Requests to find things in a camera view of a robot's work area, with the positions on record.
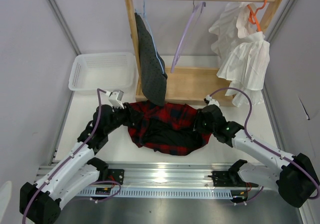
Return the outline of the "red plaid skirt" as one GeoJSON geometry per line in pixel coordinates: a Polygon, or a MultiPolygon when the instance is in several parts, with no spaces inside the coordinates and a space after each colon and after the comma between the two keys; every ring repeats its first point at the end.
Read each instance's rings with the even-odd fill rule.
{"type": "Polygon", "coordinates": [[[150,101],[130,103],[143,114],[128,133],[137,147],[173,156],[187,156],[208,144],[211,134],[194,129],[197,110],[187,104],[166,103],[157,106],[150,101]]]}

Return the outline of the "purple hanger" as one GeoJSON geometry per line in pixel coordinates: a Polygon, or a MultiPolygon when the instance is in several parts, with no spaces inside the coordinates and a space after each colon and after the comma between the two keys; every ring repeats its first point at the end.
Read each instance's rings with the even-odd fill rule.
{"type": "Polygon", "coordinates": [[[180,56],[181,56],[181,54],[182,54],[182,51],[183,51],[183,49],[185,48],[188,40],[190,39],[190,37],[191,37],[191,35],[192,35],[192,32],[193,32],[195,26],[197,25],[197,22],[198,22],[201,14],[202,14],[202,12],[203,12],[204,7],[206,7],[206,2],[205,2],[205,1],[201,1],[201,2],[200,2],[199,4],[197,4],[197,5],[195,5],[195,3],[194,3],[195,0],[192,0],[192,1],[193,1],[193,3],[192,3],[192,5],[193,5],[193,10],[192,10],[191,15],[189,16],[189,19],[188,19],[188,21],[187,21],[187,24],[186,24],[186,26],[185,26],[185,28],[184,28],[184,30],[183,30],[182,36],[181,36],[180,41],[179,41],[179,44],[178,44],[178,46],[177,46],[176,52],[175,52],[175,54],[174,54],[173,61],[172,61],[172,65],[171,65],[171,69],[170,69],[170,70],[171,70],[171,71],[170,71],[171,73],[174,72],[175,66],[177,65],[177,63],[178,63],[178,61],[179,61],[179,59],[180,59],[180,56]],[[198,15],[198,17],[196,18],[195,23],[194,23],[194,25],[193,25],[193,27],[192,27],[192,29],[191,29],[191,32],[190,32],[190,34],[189,34],[189,36],[188,36],[188,38],[187,38],[187,33],[188,33],[189,29],[190,29],[191,23],[194,21],[195,15],[197,14],[197,11],[198,11],[199,9],[200,9],[199,15],[198,15]]]}

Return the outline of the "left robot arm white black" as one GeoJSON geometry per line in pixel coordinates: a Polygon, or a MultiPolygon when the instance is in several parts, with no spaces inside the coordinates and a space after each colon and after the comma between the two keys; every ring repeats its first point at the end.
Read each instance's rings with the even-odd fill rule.
{"type": "Polygon", "coordinates": [[[63,208],[87,186],[108,180],[108,164],[96,154],[108,142],[108,135],[120,126],[137,124],[143,113],[129,103],[123,108],[100,105],[72,150],[51,171],[34,184],[20,189],[19,211],[25,222],[53,224],[63,208]]]}

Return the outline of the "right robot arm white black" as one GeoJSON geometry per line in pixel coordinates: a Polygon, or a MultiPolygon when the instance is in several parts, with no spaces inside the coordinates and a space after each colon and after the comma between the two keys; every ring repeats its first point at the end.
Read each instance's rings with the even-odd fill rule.
{"type": "Polygon", "coordinates": [[[239,160],[230,168],[229,182],[239,186],[254,183],[274,191],[291,206],[300,208],[307,200],[319,198],[320,181],[312,162],[303,153],[293,155],[277,149],[248,133],[245,126],[227,121],[217,105],[197,111],[196,131],[212,134],[220,143],[240,150],[258,160],[256,166],[239,160]]]}

